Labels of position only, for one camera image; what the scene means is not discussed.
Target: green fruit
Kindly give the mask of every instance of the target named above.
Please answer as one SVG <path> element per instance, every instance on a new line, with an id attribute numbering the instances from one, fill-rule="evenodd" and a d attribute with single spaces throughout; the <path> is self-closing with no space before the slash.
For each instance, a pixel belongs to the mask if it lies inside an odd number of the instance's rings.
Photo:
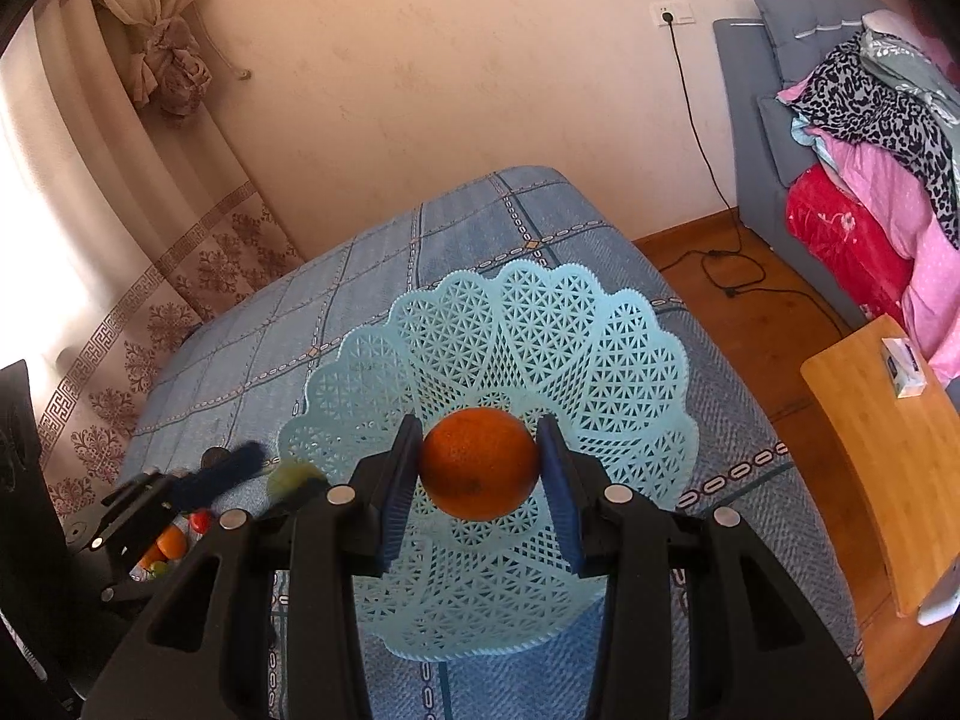
<path id="1" fill-rule="evenodd" d="M 325 480 L 326 474 L 306 460 L 281 460 L 267 477 L 267 498 L 272 504 L 278 503 L 308 479 Z"/>

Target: silver screw head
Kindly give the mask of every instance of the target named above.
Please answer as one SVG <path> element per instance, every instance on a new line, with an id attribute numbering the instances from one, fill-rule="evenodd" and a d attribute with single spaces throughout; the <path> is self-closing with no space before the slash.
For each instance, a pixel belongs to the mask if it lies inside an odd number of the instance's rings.
<path id="1" fill-rule="evenodd" d="M 247 513 L 243 509 L 228 509 L 220 515 L 220 527 L 224 531 L 235 531 L 247 521 Z"/>
<path id="2" fill-rule="evenodd" d="M 603 497 L 611 503 L 630 503 L 634 499 L 634 491 L 627 485 L 610 485 L 603 491 Z"/>
<path id="3" fill-rule="evenodd" d="M 336 485 L 326 491 L 326 499 L 334 506 L 342 506 L 357 497 L 356 490 L 350 485 Z"/>
<path id="4" fill-rule="evenodd" d="M 713 519 L 716 520 L 717 525 L 722 525 L 724 528 L 736 528 L 740 524 L 740 514 L 736 512 L 735 509 L 731 509 L 728 506 L 721 506 L 719 509 L 714 509 Z"/>

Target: bed sheet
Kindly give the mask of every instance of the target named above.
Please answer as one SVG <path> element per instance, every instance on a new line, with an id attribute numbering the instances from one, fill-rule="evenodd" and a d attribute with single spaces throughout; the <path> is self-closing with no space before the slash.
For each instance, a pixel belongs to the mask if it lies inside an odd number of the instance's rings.
<path id="1" fill-rule="evenodd" d="M 733 506 L 796 580 L 857 673 L 863 669 L 853 602 L 826 530 L 789 450 L 683 301 L 653 266 L 568 180 L 548 167 L 492 173 L 419 205 L 326 252 L 205 324 L 160 372 L 121 472 L 200 464 L 203 450 L 260 440 L 304 408 L 307 376 L 357 325 L 385 319 L 397 295 L 429 288 L 455 269 L 493 275 L 505 263 L 576 262 L 608 292 L 647 296 L 690 361 L 688 413 L 700 449 L 679 509 Z M 242 485 L 218 509 L 266 506 L 265 481 Z M 688 636 L 683 576 L 673 586 L 674 716 L 685 713 Z M 284 717 L 283 640 L 287 577 L 275 578 L 277 646 L 271 714 Z M 510 656 L 446 664 L 405 661 L 362 634 L 373 716 L 422 720 L 581 718 L 600 630 L 594 605 L 568 630 Z"/>

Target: red blanket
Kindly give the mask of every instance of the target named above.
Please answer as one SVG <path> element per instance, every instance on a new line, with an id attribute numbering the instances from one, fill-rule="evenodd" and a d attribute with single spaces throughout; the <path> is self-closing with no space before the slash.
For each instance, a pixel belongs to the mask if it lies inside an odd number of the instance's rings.
<path id="1" fill-rule="evenodd" d="M 814 165 L 790 189 L 786 226 L 869 319 L 890 314 L 904 326 L 901 297 L 913 261 L 897 255 L 870 212 Z"/>

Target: wooden floor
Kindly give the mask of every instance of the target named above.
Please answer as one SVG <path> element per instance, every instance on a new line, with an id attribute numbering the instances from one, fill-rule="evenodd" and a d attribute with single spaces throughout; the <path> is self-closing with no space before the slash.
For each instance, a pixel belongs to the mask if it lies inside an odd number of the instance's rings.
<path id="1" fill-rule="evenodd" d="M 740 229 L 744 252 L 767 271 L 765 287 L 802 290 L 826 307 L 760 238 Z M 662 268 L 692 248 L 736 248 L 736 233 L 724 212 L 637 241 L 637 247 Z M 926 660 L 946 623 L 923 628 L 913 619 L 896 616 L 867 509 L 827 418 L 800 378 L 800 364 L 836 343 L 837 331 L 800 295 L 751 293 L 727 298 L 704 278 L 700 259 L 688 257 L 664 277 L 760 401 L 803 474 L 850 584 L 863 634 L 870 698 L 880 716 Z M 755 266 L 742 260 L 713 260 L 707 267 L 720 283 L 757 277 Z M 843 320 L 831 313 L 848 333 Z"/>

